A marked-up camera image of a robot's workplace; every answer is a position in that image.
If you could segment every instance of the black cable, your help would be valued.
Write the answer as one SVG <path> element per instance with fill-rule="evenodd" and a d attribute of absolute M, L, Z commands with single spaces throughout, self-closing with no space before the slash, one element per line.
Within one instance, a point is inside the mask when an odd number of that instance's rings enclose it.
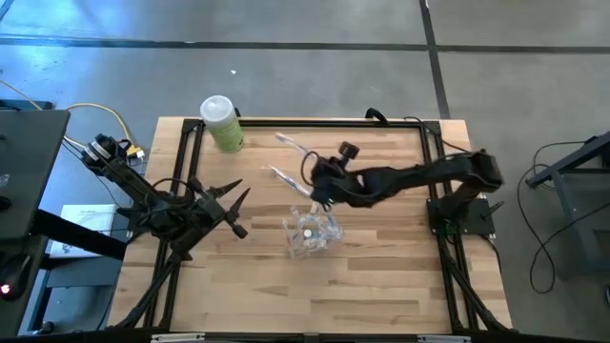
<path fill-rule="evenodd" d="M 102 313 L 102 318 L 99 320 L 99 324 L 97 324 L 97 327 L 95 328 L 96 331 L 99 331 L 101 329 L 102 325 L 104 325 L 104 319 L 106 318 L 106 315 L 108 314 L 108 311 L 111 308 L 111 304 L 112 304 L 112 290 L 114 290 L 114 287 L 116 287 L 116 283 L 118 282 L 118 275 L 120 275 L 120 273 L 118 273 L 116 275 L 116 278 L 114 279 L 114 283 L 113 283 L 112 289 L 111 289 L 111 298 L 108 300 L 108 304 L 106 305 L 106 309 Z"/>
<path fill-rule="evenodd" d="M 546 294 L 546 293 L 549 293 L 550 291 L 552 291 L 553 287 L 555 287 L 555 262 L 553 262 L 553 258 L 551 257 L 551 254 L 546 250 L 546 247 L 542 243 L 542 240 L 540 239 L 540 237 L 538 236 L 538 234 L 536 233 L 536 231 L 530 224 L 530 221 L 527 219 L 527 216 L 525 215 L 525 211 L 523 210 L 523 206 L 521 205 L 521 190 L 520 190 L 521 184 L 523 183 L 523 180 L 525 179 L 527 174 L 529 174 L 531 171 L 533 171 L 535 167 L 547 167 L 548 168 L 547 165 L 537 164 L 537 165 L 530 167 L 527 171 L 525 171 L 525 173 L 521 176 L 521 179 L 517 183 L 517 204 L 518 204 L 518 209 L 521 212 L 521 216 L 523 217 L 523 220 L 525 221 L 525 225 L 527 225 L 527 228 L 534 235 L 536 240 L 538 240 L 538 242 L 540 244 L 540 248 L 544 251 L 544 254 L 546 254 L 546 257 L 549 259 L 549 262 L 551 263 L 551 274 L 553 276 L 551 277 L 551 284 L 544 291 L 539 290 L 534 285 L 534 274 L 532 273 L 532 270 L 534 269 L 534 263 L 532 263 L 532 266 L 530 267 L 530 286 L 532 287 L 532 290 L 534 290 L 534 292 L 536 292 L 538 294 Z"/>
<path fill-rule="evenodd" d="M 93 147 L 93 145 L 92 145 L 91 143 L 87 143 L 87 147 L 90 149 L 90 152 L 93 152 L 95 155 L 97 155 L 97 156 L 98 156 L 99 161 L 101 161 L 101 162 L 104 164 L 104 166 L 106 166 L 106 168 L 108 168 L 108 169 L 110 169 L 112 172 L 114 172 L 114 174 L 115 174 L 116 176 L 120 177 L 120 178 L 123 180 L 123 182 L 125 182 L 125 183 L 127 183 L 127 184 L 129 184 L 129 183 L 130 183 L 130 181 L 129 181 L 129 180 L 127 180 L 127 179 L 125 178 L 125 176 L 123 176 L 123 175 L 122 175 L 120 172 L 118 172 L 118 171 L 117 171 L 117 170 L 116 170 L 116 169 L 115 169 L 115 168 L 114 168 L 114 167 L 113 167 L 113 166 L 112 166 L 110 163 L 108 163 L 108 161 L 106 160 L 106 158 L 105 158 L 104 156 L 102 156 L 102 154 L 101 154 L 101 153 L 99 153 L 99 152 L 98 152 L 98 151 L 97 151 L 97 150 L 96 150 L 96 149 Z M 133 190 L 134 190 L 134 191 L 139 192 L 139 193 L 140 193 L 140 195 L 144 195 L 144 196 L 146 196 L 146 194 L 145 194 L 145 193 L 143 193 L 143 192 L 142 192 L 141 190 L 139 190 L 138 188 L 134 188 Z"/>
<path fill-rule="evenodd" d="M 63 145 L 64 143 L 66 143 L 69 146 L 71 146 L 74 150 L 80 152 L 80 150 L 77 147 L 75 147 L 72 143 L 70 143 L 70 141 L 68 139 L 64 138 L 61 144 Z"/>
<path fill-rule="evenodd" d="M 78 157 L 78 155 L 77 155 L 77 154 L 76 154 L 74 151 L 70 150 L 70 149 L 69 149 L 69 148 L 66 146 L 66 144 L 64 144 L 64 142 L 61 142 L 61 145 L 62 145 L 62 146 L 63 146 L 63 147 L 64 147 L 64 148 L 65 148 L 65 149 L 66 149 L 66 150 L 69 152 L 69 153 L 71 153 L 71 154 L 72 154 L 74 157 L 76 157 L 76 159 L 78 159 L 78 160 L 80 161 L 80 157 Z M 116 199 L 114 198 L 114 195 L 112 195 L 111 189 L 110 189 L 108 186 L 106 186 L 106 184 L 105 184 L 105 183 L 102 181 L 102 179 L 100 179 L 100 178 L 99 178 L 99 176 L 97 176 L 97 175 L 95 175 L 95 174 L 94 174 L 94 176 L 97 178 L 97 181 L 99 181 L 99 182 L 102 184 L 102 186 L 104 186 L 104 188 L 106 189 L 106 191 L 108 192 L 108 194 L 109 194 L 109 195 L 110 195 L 110 197 L 112 198 L 112 201 L 114 202 L 114 204 L 115 204 L 116 206 L 118 206 L 119 208 L 121 208 L 122 206 L 118 204 L 118 202 L 117 202 L 117 201 L 116 201 Z"/>
<path fill-rule="evenodd" d="M 180 180 L 179 178 L 175 178 L 175 177 L 165 177 L 165 178 L 162 178 L 162 179 L 156 181 L 155 183 L 153 183 L 152 184 L 152 188 L 155 189 L 158 185 L 162 184 L 163 182 L 168 182 L 168 181 L 175 181 L 175 182 L 178 182 L 178 183 L 184 185 L 187 188 L 187 191 L 189 192 L 189 194 L 191 195 L 191 199 L 187 199 L 187 201 L 185 201 L 184 204 L 180 205 L 179 207 L 166 208 L 166 209 L 160 209 L 160 210 L 151 211 L 151 206 L 148 203 L 148 198 L 149 198 L 149 194 L 151 194 L 152 191 L 147 192 L 146 195 L 144 196 L 144 199 L 143 199 L 144 205 L 148 206 L 147 213 L 144 214 L 142 217 L 140 217 L 138 219 L 138 221 L 135 224 L 136 226 L 141 227 L 153 214 L 180 210 L 181 208 L 186 207 L 189 204 L 191 204 L 191 200 L 194 197 L 194 190 L 191 188 L 191 186 L 188 183 Z M 172 231 L 163 233 L 163 235 L 171 235 L 171 234 L 173 234 L 177 230 L 179 230 L 178 227 L 176 227 Z"/>
<path fill-rule="evenodd" d="M 0 111 L 21 111 L 21 109 L 11 105 L 0 105 Z"/>
<path fill-rule="evenodd" d="M 549 242 L 550 242 L 550 241 L 551 241 L 553 238 L 555 238 L 555 237 L 556 237 L 558 234 L 560 234 L 560 233 L 562 233 L 562 232 L 564 232 L 564 231 L 566 231 L 566 230 L 570 229 L 572 226 L 574 226 L 574 224 L 576 224 L 576 223 L 580 222 L 581 220 L 583 220 L 583 219 L 585 219 L 585 218 L 587 218 L 587 217 L 589 217 L 589 216 L 591 216 L 591 215 L 593 215 L 593 214 L 595 214 L 595 213 L 597 213 L 597 212 L 599 212 L 599 211 L 601 211 L 601 210 L 603 210 L 603 209 L 605 209 L 605 208 L 608 208 L 608 207 L 610 207 L 610 202 L 607 202 L 607 203 L 605 203 L 605 204 L 603 204 L 603 205 L 599 206 L 598 208 L 596 208 L 596 209 L 594 209 L 594 210 L 592 210 L 592 211 L 590 211 L 590 212 L 588 212 L 588 213 L 586 213 L 586 214 L 581 215 L 580 217 L 578 217 L 578 218 L 574 219 L 573 221 L 571 221 L 571 222 L 570 222 L 568 225 L 564 226 L 563 228 L 561 228 L 561 229 L 559 229 L 559 230 L 555 231 L 555 233 L 551 234 L 551 235 L 550 235 L 550 236 L 549 236 L 549 237 L 548 237 L 548 238 L 547 238 L 547 239 L 544 241 L 544 243 L 542 243 L 542 244 L 541 244 L 540 248 L 538 248 L 538 250 L 536 251 L 536 254 L 534 255 L 534 260 L 532 260 L 532 265 L 530 266 L 530 280 L 532 279 L 532 273 L 533 273 L 533 270 L 534 270 L 534 265 L 536 264 L 536 261 L 538 260 L 538 256 L 539 256 L 539 254 L 540 254 L 540 251 L 541 251 L 541 250 L 543 250 L 543 249 L 546 249 L 546 248 L 545 248 L 545 247 L 546 247 L 546 245 L 547 245 L 547 244 L 548 244 L 548 243 L 549 243 Z M 553 272 L 553 283 L 555 283 L 555 272 Z"/>
<path fill-rule="evenodd" d="M 152 280 L 149 288 L 144 292 L 140 300 L 137 302 L 135 307 L 127 314 L 125 319 L 121 320 L 114 327 L 116 328 L 134 328 L 137 322 L 140 320 L 146 308 L 149 307 L 151 301 L 157 296 L 161 286 L 165 283 L 165 280 L 170 276 L 176 267 L 179 267 L 182 260 L 175 253 L 172 253 L 170 257 L 166 259 L 161 268 L 159 274 Z"/>
<path fill-rule="evenodd" d="M 317 152 L 315 152 L 315 151 L 307 151 L 307 153 L 305 153 L 305 156 L 303 156 L 303 160 L 301 161 L 301 178 L 303 179 L 303 182 L 305 182 L 305 184 L 307 186 L 313 187 L 314 184 L 311 181 L 307 180 L 307 178 L 305 178 L 305 161 L 307 161 L 307 157 L 309 157 L 310 155 L 311 156 L 314 155 L 315 158 L 318 158 L 318 159 L 320 158 L 320 155 L 317 154 Z"/>
<path fill-rule="evenodd" d="M 518 203 L 518 208 L 521 212 L 521 216 L 523 217 L 523 220 L 525 221 L 525 224 L 527 225 L 528 229 L 532 232 L 532 234 L 534 235 L 534 237 L 538 240 L 540 247 L 538 248 L 538 250 L 536 251 L 536 253 L 534 254 L 534 259 L 532 260 L 532 264 L 530 265 L 530 274 L 529 274 L 529 278 L 530 278 L 530 286 L 532 288 L 532 290 L 534 290 L 534 292 L 538 293 L 538 294 L 547 294 L 550 291 L 553 290 L 553 288 L 555 287 L 555 281 L 556 281 L 556 268 L 555 268 L 555 262 L 553 261 L 553 258 L 551 257 L 551 254 L 548 252 L 548 250 L 546 249 L 546 245 L 553 239 L 555 238 L 558 234 L 568 230 L 569 228 L 571 228 L 574 224 L 580 222 L 582 219 L 587 218 L 590 215 L 593 215 L 607 207 L 610 207 L 610 202 L 576 218 L 575 220 L 573 220 L 572 222 L 570 222 L 569 224 L 567 224 L 566 226 L 564 226 L 563 228 L 555 231 L 553 234 L 551 234 L 544 242 L 542 242 L 542 240 L 540 239 L 540 237 L 538 236 L 538 234 L 536 233 L 536 231 L 534 231 L 534 228 L 532 227 L 532 225 L 530 224 L 529 220 L 527 219 L 527 216 L 525 215 L 525 211 L 523 210 L 523 206 L 521 205 L 521 198 L 520 198 L 520 186 L 523 183 L 523 180 L 525 179 L 525 177 L 527 176 L 527 174 L 531 171 L 534 170 L 534 168 L 536 167 L 546 167 L 548 168 L 549 166 L 544 165 L 544 164 L 536 164 L 534 166 L 532 166 L 530 169 L 528 169 L 523 176 L 521 177 L 521 179 L 518 181 L 517 183 L 517 203 Z M 545 290 L 540 290 L 538 289 L 535 285 L 534 285 L 534 267 L 536 266 L 536 262 L 538 262 L 538 256 L 540 255 L 540 252 L 544 252 L 544 254 L 546 255 L 546 257 L 548 258 L 549 262 L 551 263 L 551 283 L 549 285 L 548 288 L 546 288 Z"/>
<path fill-rule="evenodd" d="M 481 238 L 483 238 L 484 240 L 487 241 L 487 243 L 489 243 L 489 245 L 492 247 L 492 249 L 494 250 L 494 252 L 496 253 L 496 259 L 498 260 L 498 268 L 499 268 L 499 273 L 502 274 L 502 260 L 499 258 L 499 252 L 498 252 L 498 248 L 496 248 L 496 245 L 494 244 L 494 242 L 492 242 L 491 239 L 489 239 L 489 237 L 485 234 L 480 234 L 479 235 Z"/>
<path fill-rule="evenodd" d="M 456 150 L 459 150 L 459 151 L 462 151 L 462 152 L 469 152 L 469 153 L 470 153 L 470 151 L 467 151 L 467 150 L 465 150 L 464 148 L 460 148 L 460 147 L 458 147 L 458 146 L 455 146 L 455 145 L 453 145 L 453 144 L 451 144 L 451 143 L 447 142 L 446 140 L 442 139 L 442 134 L 440 134 L 440 132 L 437 132 L 437 131 L 432 130 L 432 128 L 430 128 L 430 127 L 428 126 L 428 124 L 426 124 L 426 123 L 425 123 L 424 121 L 422 121 L 421 119 L 419 119 L 419 118 L 417 118 L 417 117 L 414 117 L 414 116 L 411 116 L 411 115 L 408 115 L 408 116 L 406 116 L 406 117 L 403 117 L 402 119 L 404 119 L 404 120 L 407 120 L 407 119 L 415 119 L 415 120 L 416 120 L 418 123 L 420 123 L 421 125 L 423 125 L 423 127 L 424 127 L 424 128 L 426 128 L 426 130 L 428 130 L 428 131 L 430 131 L 431 133 L 433 133 L 434 135 L 438 136 L 438 138 L 440 138 L 440 141 L 441 141 L 441 142 L 443 142 L 443 144 L 444 144 L 444 145 L 446 145 L 447 147 L 451 147 L 451 148 L 453 148 L 453 149 L 456 149 Z"/>
<path fill-rule="evenodd" d="M 119 208 L 121 208 L 121 205 L 118 204 L 118 202 L 116 201 L 116 199 L 114 198 L 114 195 L 112 195 L 111 189 L 104 183 L 104 181 L 102 181 L 101 178 L 99 178 L 99 176 L 95 176 L 97 178 L 97 180 L 99 181 L 99 183 L 102 184 L 102 186 L 104 186 L 104 188 L 106 189 L 106 191 L 108 191 L 108 194 L 111 196 L 112 201 L 114 201 L 114 204 L 116 204 L 116 206 L 118 206 Z"/>
<path fill-rule="evenodd" d="M 123 232 L 123 231 L 129 231 L 129 229 L 109 229 L 109 230 L 94 230 L 95 232 Z"/>
<path fill-rule="evenodd" d="M 539 148 L 539 149 L 536 151 L 536 153 L 534 153 L 534 158 L 532 159 L 532 166 L 536 166 L 536 165 L 537 165 L 537 163 L 538 163 L 538 162 L 537 162 L 537 159 L 538 159 L 538 155 L 539 155 L 539 153 L 540 153 L 541 151 L 543 151 L 544 149 L 546 149 L 546 148 L 549 148 L 549 147 L 554 147 L 554 146 L 558 146 L 558 145 L 584 144 L 584 143 L 585 143 L 585 141 L 566 141 L 566 142 L 556 142 L 556 143 L 550 143 L 550 144 L 547 144 L 547 145 L 541 146 L 541 147 L 540 147 L 540 148 Z M 538 171 L 536 171 L 536 167 L 534 167 L 534 176 L 536 176 L 537 174 L 538 174 Z M 540 184 L 540 186 L 541 186 L 541 187 L 543 187 L 543 188 L 544 188 L 544 189 L 546 189 L 546 190 L 549 190 L 549 191 L 554 191 L 554 190 L 555 190 L 555 187 L 553 187 L 553 186 L 549 186 L 549 185 L 546 185 L 546 184 L 544 184 L 544 183 Z"/>

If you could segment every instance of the wood grain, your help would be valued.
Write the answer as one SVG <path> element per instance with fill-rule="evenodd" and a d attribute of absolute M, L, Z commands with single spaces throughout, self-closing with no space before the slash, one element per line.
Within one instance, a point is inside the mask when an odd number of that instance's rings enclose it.
<path fill-rule="evenodd" d="M 159 119 L 146 172 L 150 182 L 172 174 L 182 117 Z M 470 148 L 463 121 L 441 121 L 443 138 Z M 207 185 L 243 178 L 222 200 L 230 205 L 252 188 L 240 221 L 250 234 L 239 240 L 219 226 L 183 263 L 172 330 L 265 333 L 448 333 L 445 293 L 437 243 L 428 233 L 425 187 L 401 192 L 374 209 L 336 206 L 344 239 L 328 251 L 303 260 L 285 255 L 282 218 L 289 208 L 307 211 L 311 201 L 271 175 L 273 165 L 300 179 L 301 156 L 277 142 L 281 131 L 322 155 L 339 144 L 360 146 L 351 168 L 422 162 L 418 133 L 409 129 L 245 128 L 245 146 L 226 154 L 204 134 L 197 176 Z M 193 145 L 191 139 L 188 147 Z M 190 164 L 185 161 L 183 178 Z M 157 241 L 144 235 L 127 249 L 114 295 L 110 323 L 122 319 L 148 286 Z M 487 243 L 464 237 L 472 284 L 496 317 L 510 326 L 498 263 Z M 462 322 L 463 296 L 457 290 Z M 160 296 L 157 317 L 164 295 Z"/>

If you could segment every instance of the yellow cable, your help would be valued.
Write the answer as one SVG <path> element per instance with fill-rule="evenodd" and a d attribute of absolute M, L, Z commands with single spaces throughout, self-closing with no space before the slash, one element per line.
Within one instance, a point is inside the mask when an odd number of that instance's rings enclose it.
<path fill-rule="evenodd" d="M 32 106 L 34 106 L 35 108 L 39 109 L 40 111 L 42 111 L 42 108 L 40 106 L 38 106 L 38 104 L 36 104 L 33 100 L 31 100 L 27 95 L 25 95 L 23 92 L 21 92 L 20 90 L 18 90 L 17 88 L 9 85 L 7 82 L 5 82 L 4 80 L 0 79 L 0 82 L 3 83 L 5 86 L 7 86 L 8 88 L 10 88 L 11 90 L 15 91 L 17 94 L 21 95 L 24 97 L 24 99 L 28 100 L 28 102 L 31 103 Z M 78 104 L 73 104 L 73 105 L 69 105 L 68 107 L 65 108 L 66 111 L 71 110 L 71 109 L 75 109 L 75 108 L 82 108 L 82 107 L 95 107 L 98 108 L 100 110 L 104 110 L 104 111 L 108 111 L 112 114 L 114 114 L 114 116 L 116 117 L 116 119 L 118 120 L 119 124 L 121 124 L 121 127 L 123 128 L 123 132 L 125 133 L 125 136 L 127 137 L 127 139 L 130 140 L 130 142 L 132 142 L 132 147 L 135 149 L 139 149 L 135 146 L 135 143 L 132 140 L 132 137 L 129 134 L 129 130 L 127 129 L 127 125 L 125 124 L 125 121 L 123 120 L 123 118 L 121 117 L 121 115 L 110 108 L 107 108 L 106 106 L 103 105 L 99 105 L 99 104 L 94 104 L 94 103 L 78 103 Z M 68 135 L 64 135 L 64 139 L 66 139 L 68 142 L 72 143 L 73 145 L 80 147 L 81 149 L 85 149 L 85 145 L 73 140 L 72 138 L 68 137 Z"/>

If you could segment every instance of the black metal frame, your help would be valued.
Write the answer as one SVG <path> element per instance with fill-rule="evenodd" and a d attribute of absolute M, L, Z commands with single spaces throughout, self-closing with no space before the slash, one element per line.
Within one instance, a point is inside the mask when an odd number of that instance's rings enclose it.
<path fill-rule="evenodd" d="M 111 329 L 96 332 L 74 332 L 42 336 L 22 336 L 19 342 L 31 343 L 149 343 L 156 334 L 170 333 L 167 328 Z M 465 331 L 463 336 L 426 334 L 349 334 L 349 333 L 201 333 L 203 341 L 241 343 L 586 343 L 572 338 L 539 336 L 523 333 L 494 333 L 480 330 Z"/>
<path fill-rule="evenodd" d="M 538 172 L 534 177 L 525 180 L 525 183 L 527 183 L 529 187 L 534 188 L 553 178 L 553 173 L 577 171 L 577 167 L 592 158 L 601 155 L 608 149 L 610 149 L 610 131 L 589 140 L 578 150 L 561 158 L 561 160 L 554 163 L 552 166 L 545 168 L 543 171 Z M 607 170 L 603 169 L 586 169 L 586 172 L 590 173 L 596 173 L 595 171 L 599 173 L 607 172 Z"/>
<path fill-rule="evenodd" d="M 419 138 L 422 147 L 423 153 L 423 161 L 424 163 L 432 162 L 432 154 L 430 150 L 429 137 L 430 132 L 428 132 L 427 128 L 433 128 L 437 132 L 440 132 L 440 124 L 438 121 L 426 121 L 423 123 L 415 122 L 415 121 L 404 121 L 404 122 L 392 122 L 390 125 L 381 123 L 379 121 L 362 121 L 362 120 L 287 120 L 287 119 L 250 119 L 250 120 L 242 120 L 241 126 L 244 128 L 257 128 L 257 127 L 284 127 L 284 128 L 379 128 L 383 127 L 384 129 L 416 129 L 419 133 Z M 189 166 L 189 177 L 195 176 L 197 171 L 197 165 L 199 162 L 199 154 L 201 151 L 201 143 L 203 138 L 203 132 L 205 129 L 205 125 L 203 121 L 199 119 L 185 119 L 182 125 L 182 132 L 180 135 L 180 142 L 178 144 L 178 152 L 176 155 L 176 162 L 173 169 L 173 177 L 179 178 L 182 174 L 182 168 L 184 164 L 184 157 L 186 155 L 187 149 L 187 141 L 189 139 L 189 135 L 194 131 L 195 138 L 193 144 L 192 158 L 191 164 Z M 444 146 L 440 136 L 434 135 L 434 142 L 436 145 L 437 156 L 441 157 L 445 154 Z M 445 193 L 451 192 L 451 184 L 449 182 L 443 183 L 443 189 Z M 177 192 L 178 184 L 172 183 L 171 187 L 172 192 Z M 436 186 L 428 187 L 431 199 L 438 198 L 437 188 Z M 437 243 L 439 250 L 445 247 L 447 249 L 447 241 L 446 236 L 437 234 Z M 167 254 L 167 244 L 160 243 L 157 251 L 157 257 L 154 264 L 154 272 L 153 278 L 158 275 L 159 270 L 163 266 L 163 262 L 165 260 L 165 256 Z M 457 265 L 464 277 L 468 280 L 468 269 L 466 266 L 466 256 L 464 253 L 463 243 L 461 240 L 460 234 L 455 235 L 455 249 L 456 249 L 456 258 Z M 441 270 L 443 275 L 443 282 L 445 286 L 445 295 L 447 299 L 447 311 L 449 312 L 449 318 L 451 323 L 451 329 L 453 333 L 460 332 L 464 329 L 461 324 L 458 315 L 458 303 L 456 301 L 456 295 L 453 287 L 453 277 L 449 271 L 448 266 L 444 263 L 443 259 L 441 261 Z M 159 322 L 160 328 L 169 329 L 172 322 L 172 314 L 173 314 L 173 305 L 175 301 L 175 293 L 177 290 L 177 279 L 179 276 L 179 268 L 176 269 L 170 278 L 170 283 L 166 295 L 165 308 L 163 311 L 163 316 L 161 321 Z M 478 320 L 474 307 L 465 296 L 466 310 L 468 313 L 468 328 L 469 329 L 478 329 Z M 149 308 L 146 311 L 146 315 L 144 317 L 144 328 L 150 328 L 153 326 L 153 319 L 156 311 L 156 298 L 151 303 Z M 235 337 L 233 333 L 227 333 L 230 337 Z M 241 333 L 244 337 L 254 337 L 252 333 Z M 334 339 L 339 339 L 343 337 L 345 339 L 353 340 L 355 337 L 359 335 L 333 335 Z M 415 335 L 370 335 L 371 338 L 417 338 Z"/>
<path fill-rule="evenodd" d="M 37 210 L 30 232 L 42 234 L 58 242 L 82 248 L 119 261 L 123 260 L 127 244 L 100 232 L 87 230 L 62 217 Z"/>
<path fill-rule="evenodd" d="M 191 164 L 189 166 L 189 173 L 187 179 L 196 175 L 197 165 L 199 164 L 199 153 L 201 152 L 201 141 L 203 139 L 204 128 L 205 125 L 203 124 L 203 121 L 199 119 L 185 119 L 182 122 L 180 142 L 178 143 L 178 152 L 176 154 L 175 164 L 173 166 L 173 178 L 179 179 L 182 175 L 182 167 L 184 165 L 184 157 L 186 154 L 187 143 L 189 141 L 189 135 L 192 132 L 195 133 L 195 137 L 193 143 L 193 151 L 191 153 Z M 178 182 L 172 181 L 172 184 L 170 185 L 170 191 L 174 194 L 178 193 L 179 186 L 180 184 Z M 163 268 L 163 265 L 165 263 L 167 251 L 168 244 L 166 242 L 159 242 L 159 248 L 156 253 L 156 260 L 154 261 L 154 269 L 152 271 L 152 280 L 155 280 L 155 278 L 161 272 L 161 269 Z M 180 265 L 174 268 L 172 274 L 170 275 L 170 282 L 165 297 L 165 307 L 163 309 L 163 316 L 161 317 L 161 321 L 158 325 L 158 327 L 160 328 L 169 328 L 170 324 L 172 323 L 173 304 L 175 302 L 175 293 L 176 288 L 178 286 L 179 276 Z M 158 295 L 155 295 L 151 301 L 151 305 L 144 314 L 144 328 L 153 327 L 157 299 Z"/>

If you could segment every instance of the white paper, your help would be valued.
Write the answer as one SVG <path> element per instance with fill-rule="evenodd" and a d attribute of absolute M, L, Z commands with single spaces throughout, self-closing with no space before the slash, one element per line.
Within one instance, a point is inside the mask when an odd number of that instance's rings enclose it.
<path fill-rule="evenodd" d="M 116 205 L 64 205 L 61 217 L 89 230 L 110 235 Z M 94 257 L 98 254 L 87 252 L 74 246 L 53 241 L 51 258 Z"/>

